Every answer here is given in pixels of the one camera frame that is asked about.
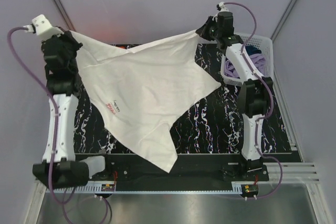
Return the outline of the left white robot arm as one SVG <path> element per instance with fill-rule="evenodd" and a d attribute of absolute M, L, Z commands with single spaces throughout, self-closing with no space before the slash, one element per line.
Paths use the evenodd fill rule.
<path fill-rule="evenodd" d="M 42 162 L 33 165 L 33 175 L 49 190 L 85 186 L 95 174 L 103 180 L 113 175 L 112 165 L 103 156 L 76 160 L 73 139 L 78 106 L 76 56 L 82 43 L 71 31 L 59 27 L 42 40 L 50 120 Z"/>

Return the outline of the white t shirt red print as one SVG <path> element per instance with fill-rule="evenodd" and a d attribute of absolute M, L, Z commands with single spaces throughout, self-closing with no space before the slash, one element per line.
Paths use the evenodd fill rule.
<path fill-rule="evenodd" d="M 195 62 L 198 34 L 189 31 L 123 49 L 73 33 L 82 43 L 79 75 L 105 128 L 126 148 L 165 172 L 177 153 L 174 122 L 220 84 Z"/>

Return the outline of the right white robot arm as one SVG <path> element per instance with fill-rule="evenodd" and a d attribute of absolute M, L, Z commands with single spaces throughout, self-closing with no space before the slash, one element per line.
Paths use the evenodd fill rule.
<path fill-rule="evenodd" d="M 271 92 L 273 81 L 255 67 L 243 40 L 234 33 L 233 23 L 233 14 L 222 10 L 215 17 L 210 16 L 196 33 L 203 39 L 217 43 L 217 48 L 224 54 L 223 60 L 228 59 L 233 64 L 242 83 L 237 108 L 243 116 L 244 141 L 237 173 L 242 179 L 250 180 L 263 168 L 262 126 L 274 108 Z"/>

